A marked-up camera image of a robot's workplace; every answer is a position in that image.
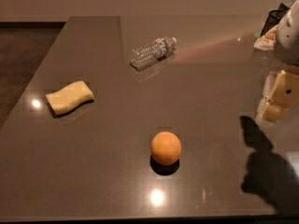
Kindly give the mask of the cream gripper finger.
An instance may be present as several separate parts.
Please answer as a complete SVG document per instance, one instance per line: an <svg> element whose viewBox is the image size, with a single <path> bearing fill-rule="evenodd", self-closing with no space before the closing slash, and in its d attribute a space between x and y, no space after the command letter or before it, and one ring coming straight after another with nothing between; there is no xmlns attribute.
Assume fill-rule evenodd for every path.
<svg viewBox="0 0 299 224"><path fill-rule="evenodd" d="M285 116L287 111L288 109L283 106L266 102L260 107L260 117L276 123Z"/></svg>

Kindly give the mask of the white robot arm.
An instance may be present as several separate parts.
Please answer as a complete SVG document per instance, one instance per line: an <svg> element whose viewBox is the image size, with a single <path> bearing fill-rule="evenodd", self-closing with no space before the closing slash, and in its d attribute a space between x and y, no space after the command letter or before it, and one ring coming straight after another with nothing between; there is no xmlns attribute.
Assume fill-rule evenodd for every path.
<svg viewBox="0 0 299 224"><path fill-rule="evenodd" d="M277 123L299 100L299 0L269 12L254 47L275 54L275 68L265 79L257 117Z"/></svg>

